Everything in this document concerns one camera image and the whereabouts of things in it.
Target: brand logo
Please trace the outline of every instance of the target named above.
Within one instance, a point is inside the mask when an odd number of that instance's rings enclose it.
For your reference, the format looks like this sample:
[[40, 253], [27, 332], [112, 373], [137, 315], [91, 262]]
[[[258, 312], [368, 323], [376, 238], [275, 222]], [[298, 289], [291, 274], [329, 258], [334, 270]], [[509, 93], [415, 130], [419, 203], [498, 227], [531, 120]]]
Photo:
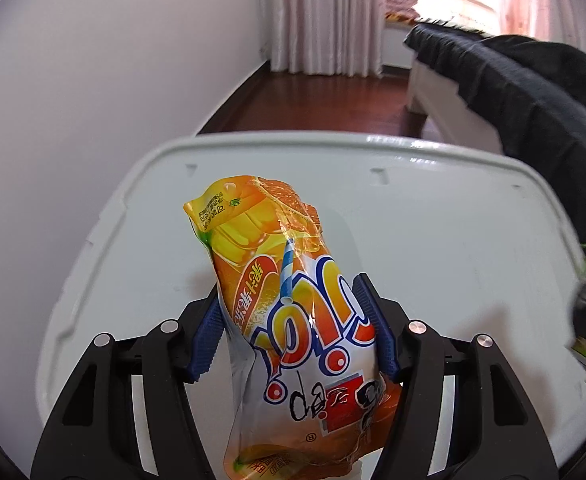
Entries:
[[325, 376], [339, 376], [351, 360], [344, 340], [361, 347], [375, 340], [374, 327], [330, 256], [318, 258], [310, 274], [294, 273], [291, 299], [278, 301], [250, 338], [267, 369], [263, 398], [271, 404], [288, 397], [278, 379], [283, 368], [298, 368], [313, 353]]

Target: blue gripper pad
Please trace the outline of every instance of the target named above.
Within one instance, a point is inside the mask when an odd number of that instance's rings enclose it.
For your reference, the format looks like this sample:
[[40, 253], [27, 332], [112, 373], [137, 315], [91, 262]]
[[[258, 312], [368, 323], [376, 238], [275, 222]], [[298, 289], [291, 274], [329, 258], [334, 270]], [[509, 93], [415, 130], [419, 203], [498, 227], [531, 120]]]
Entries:
[[222, 332], [224, 332], [224, 320], [219, 301], [215, 297], [193, 336], [191, 361], [186, 367], [186, 372], [192, 382], [198, 381], [199, 377], [211, 368], [215, 350], [220, 338], [222, 338]]
[[377, 365], [382, 373], [394, 378], [400, 371], [397, 362], [396, 341], [391, 329], [377, 307], [377, 302], [361, 276], [353, 279], [353, 294], [375, 327], [375, 345], [377, 348]]

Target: juice pouch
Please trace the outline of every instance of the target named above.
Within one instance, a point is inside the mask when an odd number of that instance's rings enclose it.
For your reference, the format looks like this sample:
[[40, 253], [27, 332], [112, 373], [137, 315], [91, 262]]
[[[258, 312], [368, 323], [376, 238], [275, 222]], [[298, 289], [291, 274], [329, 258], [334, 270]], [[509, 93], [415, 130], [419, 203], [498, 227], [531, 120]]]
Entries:
[[255, 176], [214, 182], [184, 210], [211, 255], [227, 325], [236, 408], [228, 476], [347, 474], [384, 446], [400, 387], [379, 373], [374, 327], [317, 211], [288, 184]]

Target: white bed frame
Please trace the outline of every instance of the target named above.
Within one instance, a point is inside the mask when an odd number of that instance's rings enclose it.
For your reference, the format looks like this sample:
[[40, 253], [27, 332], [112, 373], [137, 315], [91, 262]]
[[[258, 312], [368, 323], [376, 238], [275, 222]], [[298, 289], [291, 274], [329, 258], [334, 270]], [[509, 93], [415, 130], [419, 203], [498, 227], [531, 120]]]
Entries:
[[410, 112], [428, 116], [436, 126], [429, 128], [427, 122], [423, 137], [502, 154], [495, 127], [468, 109], [457, 88], [456, 82], [413, 60], [406, 107]]

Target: black blanket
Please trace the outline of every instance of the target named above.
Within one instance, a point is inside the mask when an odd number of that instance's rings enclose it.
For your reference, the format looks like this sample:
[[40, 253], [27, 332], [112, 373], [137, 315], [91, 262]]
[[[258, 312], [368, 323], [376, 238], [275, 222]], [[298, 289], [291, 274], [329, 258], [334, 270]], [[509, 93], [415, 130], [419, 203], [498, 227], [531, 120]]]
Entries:
[[505, 155], [549, 182], [586, 243], [586, 54], [425, 23], [406, 44], [420, 62], [459, 84], [468, 107], [499, 132]]

